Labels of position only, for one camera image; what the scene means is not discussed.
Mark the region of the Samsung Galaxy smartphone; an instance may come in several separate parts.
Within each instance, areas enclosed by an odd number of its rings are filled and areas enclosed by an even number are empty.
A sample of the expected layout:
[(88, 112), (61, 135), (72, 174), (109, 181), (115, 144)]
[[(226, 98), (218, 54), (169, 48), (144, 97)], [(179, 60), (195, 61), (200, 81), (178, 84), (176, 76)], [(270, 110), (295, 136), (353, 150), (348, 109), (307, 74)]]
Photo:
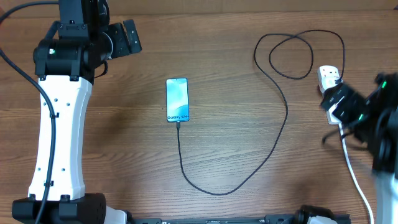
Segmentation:
[(170, 78), (166, 82), (167, 121), (184, 122), (190, 119), (188, 80)]

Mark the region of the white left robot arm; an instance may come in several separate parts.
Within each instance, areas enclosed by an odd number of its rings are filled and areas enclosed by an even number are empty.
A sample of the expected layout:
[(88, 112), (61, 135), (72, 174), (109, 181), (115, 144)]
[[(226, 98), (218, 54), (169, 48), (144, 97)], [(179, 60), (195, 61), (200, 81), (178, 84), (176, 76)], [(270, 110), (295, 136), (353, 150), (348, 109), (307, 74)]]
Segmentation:
[(55, 21), (33, 53), (40, 93), (39, 146), (28, 196), (15, 200), (22, 223), (132, 223), (131, 213), (85, 190), (82, 147), (85, 115), (96, 78), (108, 60), (136, 54), (132, 20), (111, 24), (106, 1), (59, 1)]

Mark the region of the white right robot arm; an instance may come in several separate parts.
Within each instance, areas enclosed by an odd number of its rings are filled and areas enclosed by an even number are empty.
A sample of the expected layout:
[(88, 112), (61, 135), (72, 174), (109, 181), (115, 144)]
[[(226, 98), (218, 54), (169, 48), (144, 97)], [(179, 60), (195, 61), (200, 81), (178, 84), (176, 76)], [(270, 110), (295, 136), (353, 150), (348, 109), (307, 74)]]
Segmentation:
[(325, 90), (321, 107), (334, 115), (373, 156), (376, 223), (397, 223), (397, 74), (380, 73), (369, 96), (346, 83)]

